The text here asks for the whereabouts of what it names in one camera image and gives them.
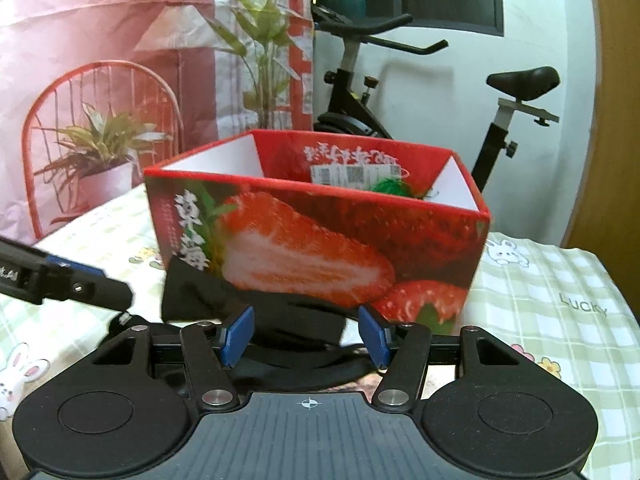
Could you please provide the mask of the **green tinsel pom-pom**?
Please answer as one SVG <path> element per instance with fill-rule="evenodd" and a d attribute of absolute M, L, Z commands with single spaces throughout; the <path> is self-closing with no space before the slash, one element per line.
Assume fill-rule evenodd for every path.
<path fill-rule="evenodd" d="M 375 183 L 370 187 L 371 192 L 381 193 L 385 195 L 393 195 L 407 198 L 415 198 L 416 200 L 423 200 L 425 194 L 413 191 L 412 187 L 401 178 L 388 177 Z"/>

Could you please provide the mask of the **black strap belt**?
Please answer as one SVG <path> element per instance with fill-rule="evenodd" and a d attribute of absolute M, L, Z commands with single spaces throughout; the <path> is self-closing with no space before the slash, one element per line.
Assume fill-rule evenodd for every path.
<path fill-rule="evenodd" d="M 372 363 L 363 344 L 349 344 L 342 346 L 340 338 L 346 327 L 344 316 L 329 312 L 300 311 L 297 318 L 305 321 L 304 329 L 322 328 L 316 336 L 303 335 L 301 332 L 303 321 L 293 321 L 291 332 L 278 324 L 273 324 L 270 318 L 260 313 L 256 314 L 252 340 L 247 344 L 242 356 L 233 366 L 224 364 L 222 354 L 219 362 L 226 370 L 233 388 L 240 396 L 248 392 L 301 392 L 301 391 L 330 391 L 348 390 L 351 388 L 367 390 L 373 388 L 380 380 L 378 369 Z M 292 321 L 278 318 L 276 322 Z M 166 336 L 169 342 L 176 342 L 180 327 L 179 323 L 204 323 L 215 325 L 224 324 L 227 318 L 220 315 L 213 318 L 206 316 L 171 317 L 163 314 L 163 323 L 150 323 L 140 315 L 129 312 L 114 316 L 107 327 L 105 337 L 98 346 L 106 344 L 125 330 L 135 325 L 143 325 L 151 329 L 154 337 Z M 174 350 L 158 350 L 160 352 L 155 364 L 152 365 L 153 376 L 167 382 L 180 394 L 186 394 L 186 366 L 179 364 L 178 353 Z"/>

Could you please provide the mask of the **red strawberry cardboard box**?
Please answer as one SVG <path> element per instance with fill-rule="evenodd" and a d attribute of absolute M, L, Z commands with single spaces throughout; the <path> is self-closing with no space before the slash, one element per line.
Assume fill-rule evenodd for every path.
<path fill-rule="evenodd" d="M 250 130 L 144 170 L 160 255 L 235 292 L 266 292 L 449 333 L 490 226 L 446 148 Z M 404 179 L 423 200 L 370 191 Z"/>

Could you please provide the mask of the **checked bunny tablecloth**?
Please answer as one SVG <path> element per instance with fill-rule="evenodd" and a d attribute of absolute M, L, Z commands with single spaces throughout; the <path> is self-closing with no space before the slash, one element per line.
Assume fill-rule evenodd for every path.
<path fill-rule="evenodd" d="M 134 291 L 131 313 L 160 319 L 164 271 L 144 188 L 134 188 L 46 237 L 51 254 L 96 266 Z M 1 300 L 1 366 L 32 390 L 105 335 L 109 310 L 73 301 Z M 483 327 L 579 390 L 599 435 L 590 479 L 639 474 L 639 326 L 598 258 L 490 234 L 459 325 Z"/>

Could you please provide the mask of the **pink printed backdrop sheet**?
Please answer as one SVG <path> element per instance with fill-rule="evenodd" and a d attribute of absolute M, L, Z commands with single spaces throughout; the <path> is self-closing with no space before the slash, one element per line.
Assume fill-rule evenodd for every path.
<path fill-rule="evenodd" d="M 310 0 L 1 0 L 1 232 L 32 244 L 147 166 L 312 122 Z"/>

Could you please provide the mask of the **wooden door frame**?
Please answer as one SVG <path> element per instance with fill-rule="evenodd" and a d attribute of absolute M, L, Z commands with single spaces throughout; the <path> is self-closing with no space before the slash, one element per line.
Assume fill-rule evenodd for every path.
<path fill-rule="evenodd" d="M 593 7 L 596 99 L 565 244 L 616 266 L 639 252 L 639 0 L 594 0 Z"/>

